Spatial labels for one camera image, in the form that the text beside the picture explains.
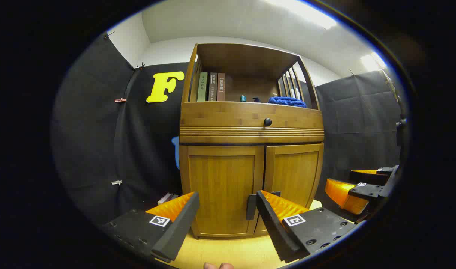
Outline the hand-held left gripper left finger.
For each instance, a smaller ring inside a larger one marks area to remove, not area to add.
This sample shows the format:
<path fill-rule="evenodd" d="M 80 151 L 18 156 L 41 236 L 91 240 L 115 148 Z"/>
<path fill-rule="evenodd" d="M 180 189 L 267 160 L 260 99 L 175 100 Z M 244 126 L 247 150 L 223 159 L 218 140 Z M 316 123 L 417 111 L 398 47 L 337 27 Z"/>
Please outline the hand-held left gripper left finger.
<path fill-rule="evenodd" d="M 175 260 L 199 209 L 192 191 L 147 211 L 131 210 L 104 224 L 102 231 L 144 259 Z"/>

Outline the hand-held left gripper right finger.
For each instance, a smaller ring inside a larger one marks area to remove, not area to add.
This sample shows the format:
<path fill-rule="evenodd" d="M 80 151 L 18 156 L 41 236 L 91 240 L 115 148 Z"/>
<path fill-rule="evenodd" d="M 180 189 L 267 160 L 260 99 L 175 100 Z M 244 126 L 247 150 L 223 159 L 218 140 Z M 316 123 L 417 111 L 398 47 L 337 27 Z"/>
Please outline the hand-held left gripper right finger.
<path fill-rule="evenodd" d="M 310 210 L 264 190 L 257 191 L 256 207 L 277 255 L 286 263 L 330 248 L 356 227 L 328 209 Z"/>

